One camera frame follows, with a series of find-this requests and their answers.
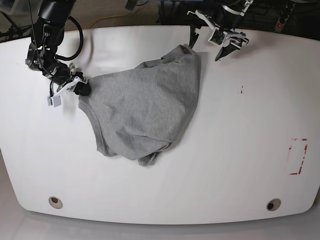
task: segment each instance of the cable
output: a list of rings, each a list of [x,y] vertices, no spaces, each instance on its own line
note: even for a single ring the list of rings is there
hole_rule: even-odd
[[[50,87],[49,87],[50,97],[54,96],[54,81],[51,80]]]
[[[144,3],[142,3],[142,4],[136,4],[136,6],[137,7],[141,7],[141,6],[143,6],[143,5],[145,5],[145,4],[147,4],[149,1],[146,1],[146,2],[144,2]]]
[[[88,27],[90,26],[90,28],[92,28],[97,22],[104,20],[104,19],[114,19],[114,18],[120,18],[120,17],[124,17],[126,15],[129,15],[131,12],[128,11],[127,13],[124,14],[119,14],[119,15],[113,15],[113,16],[103,16],[103,17],[98,17],[94,20],[92,20],[91,22],[89,22],[84,29],[88,29]]]
[[[75,59],[76,57],[78,57],[79,54],[81,53],[81,50],[82,50],[83,46],[84,46],[84,33],[82,32],[82,28],[81,28],[80,24],[72,16],[69,16],[69,20],[71,20],[71,22],[73,22],[74,25],[79,30],[80,44],[79,44],[79,48],[76,51],[76,53],[74,55],[70,56],[70,57],[60,56],[58,54],[56,54],[54,56],[55,59],[62,60],[62,61],[71,61],[71,60]]]

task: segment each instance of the gray t-shirt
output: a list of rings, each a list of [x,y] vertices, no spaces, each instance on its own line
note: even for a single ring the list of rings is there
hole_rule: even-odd
[[[79,97],[79,108],[91,122],[97,150],[152,165],[192,119],[199,63],[194,51],[179,45],[135,69],[91,78],[91,95]]]

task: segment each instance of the red mark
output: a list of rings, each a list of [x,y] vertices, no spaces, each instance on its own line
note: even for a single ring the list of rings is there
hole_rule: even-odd
[[[308,144],[306,144],[304,146],[304,156],[302,158],[302,162],[301,162],[299,171],[295,172],[295,173],[290,173],[290,175],[299,175],[299,174],[301,174],[301,170],[302,170],[302,167],[304,165],[304,161],[305,161],[305,157],[306,157],[306,153],[307,153],[307,147],[308,147]]]
[[[291,148],[292,148],[292,146],[289,147],[289,150],[288,150],[288,158],[287,158],[286,162],[289,161]]]

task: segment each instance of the gray floor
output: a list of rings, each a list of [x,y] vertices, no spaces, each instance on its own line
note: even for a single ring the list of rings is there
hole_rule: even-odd
[[[96,18],[105,16],[122,15],[128,11],[125,9],[127,0],[77,0],[71,15],[84,28],[89,22]],[[143,6],[137,6],[129,15],[119,18],[111,18],[99,21],[94,28],[118,27],[118,26],[135,26],[135,25],[155,25],[158,19],[157,1],[150,1]],[[30,24],[28,15],[11,15],[12,20],[20,27]],[[10,24],[0,14],[0,32],[6,32]],[[76,27],[68,22],[66,31],[75,30]]]

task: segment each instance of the white table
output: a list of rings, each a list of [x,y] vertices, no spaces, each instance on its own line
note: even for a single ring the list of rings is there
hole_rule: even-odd
[[[209,29],[201,30],[194,47],[202,59],[198,108],[180,143],[151,167],[97,152],[73,93],[48,107],[49,81],[24,64],[30,40],[0,44],[0,147],[20,205],[78,219],[170,225],[307,211],[320,186],[320,43],[245,32],[248,46],[214,62],[219,49],[207,42]],[[184,26],[84,35],[74,62],[87,78],[132,69],[189,42]],[[58,54],[73,54],[78,37],[66,33]],[[62,209],[49,205],[52,196]],[[282,202],[276,211],[267,210],[272,199]]]

